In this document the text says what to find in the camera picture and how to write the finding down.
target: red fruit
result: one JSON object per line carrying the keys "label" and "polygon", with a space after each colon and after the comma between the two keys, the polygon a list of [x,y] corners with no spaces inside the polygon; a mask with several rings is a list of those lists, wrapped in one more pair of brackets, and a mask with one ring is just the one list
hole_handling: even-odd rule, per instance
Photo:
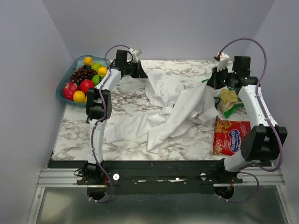
{"label": "red fruit", "polygon": [[80,89],[83,93],[87,94],[87,90],[88,88],[93,88],[94,87],[94,84],[91,80],[87,79],[87,80],[84,80],[83,82],[81,82],[80,84]]}
{"label": "red fruit", "polygon": [[73,95],[75,91],[79,90],[79,86],[76,83],[66,83],[62,90],[64,98],[73,101]]}

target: fruit basket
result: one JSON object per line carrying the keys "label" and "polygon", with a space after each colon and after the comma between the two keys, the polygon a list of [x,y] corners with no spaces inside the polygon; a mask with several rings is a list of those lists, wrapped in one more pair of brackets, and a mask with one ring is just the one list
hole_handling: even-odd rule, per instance
{"label": "fruit basket", "polygon": [[67,73],[65,74],[65,76],[62,78],[61,82],[59,83],[57,89],[56,89],[56,96],[58,97],[58,99],[60,99],[61,101],[66,102],[67,104],[73,105],[73,106],[80,106],[80,107],[85,107],[86,103],[79,103],[79,102],[75,102],[72,100],[68,100],[64,97],[63,94],[63,88],[65,86],[66,83],[68,83],[70,81],[70,77],[74,74],[74,72],[80,68],[81,66],[84,65],[83,63],[83,59],[86,57],[91,57],[93,59],[93,61],[95,63],[100,63],[102,65],[102,67],[107,68],[107,65],[105,63],[105,59],[101,58],[101,57],[95,57],[92,55],[84,55],[81,56],[79,58],[77,58],[75,60],[75,62],[71,65],[70,69],[67,71]]}

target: brand logo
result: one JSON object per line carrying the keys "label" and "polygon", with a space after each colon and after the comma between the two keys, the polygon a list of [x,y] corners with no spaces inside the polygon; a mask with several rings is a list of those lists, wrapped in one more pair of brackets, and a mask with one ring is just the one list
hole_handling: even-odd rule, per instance
{"label": "brand logo", "polygon": [[240,132],[237,129],[233,129],[229,132],[229,137],[230,137],[230,147],[229,149],[233,152],[236,153],[239,151],[240,146],[241,146],[241,135]]}

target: gray wall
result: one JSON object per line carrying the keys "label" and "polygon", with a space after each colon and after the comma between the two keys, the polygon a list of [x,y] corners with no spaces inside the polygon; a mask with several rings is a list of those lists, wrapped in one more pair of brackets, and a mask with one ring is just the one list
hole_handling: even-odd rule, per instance
{"label": "gray wall", "polygon": [[[141,59],[211,59],[227,42],[254,37],[274,0],[43,0],[73,59],[116,44]],[[249,43],[228,53],[243,55]]]}
{"label": "gray wall", "polygon": [[[255,39],[264,46],[268,57],[268,67],[262,81],[264,99],[275,120],[288,129],[282,168],[286,189],[296,212],[299,211],[298,9],[298,0],[276,0],[255,36]],[[261,50],[251,44],[246,55],[252,56],[252,75],[259,77],[263,70]]]}
{"label": "gray wall", "polygon": [[72,63],[40,0],[0,4],[0,223],[26,223],[50,158],[63,105],[55,97]]}

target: white marble surface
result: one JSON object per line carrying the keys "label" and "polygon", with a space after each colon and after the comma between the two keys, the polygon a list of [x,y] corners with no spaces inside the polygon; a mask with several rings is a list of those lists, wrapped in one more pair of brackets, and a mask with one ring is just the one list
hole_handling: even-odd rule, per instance
{"label": "white marble surface", "polygon": [[[142,61],[145,71],[163,69],[166,74],[178,79],[185,89],[194,87],[201,80],[211,76],[215,62],[211,61]],[[145,94],[145,81],[124,77],[112,91],[113,113],[108,125],[126,116],[132,116],[153,107]],[[52,159],[85,160],[89,149],[89,124],[86,123],[85,108],[67,105],[59,130]],[[231,120],[248,120],[246,111],[239,110]],[[104,160],[217,160],[225,156],[213,155],[213,125],[197,125],[184,136],[169,138],[158,154],[146,151],[147,136],[136,140],[118,141],[106,144]]]}

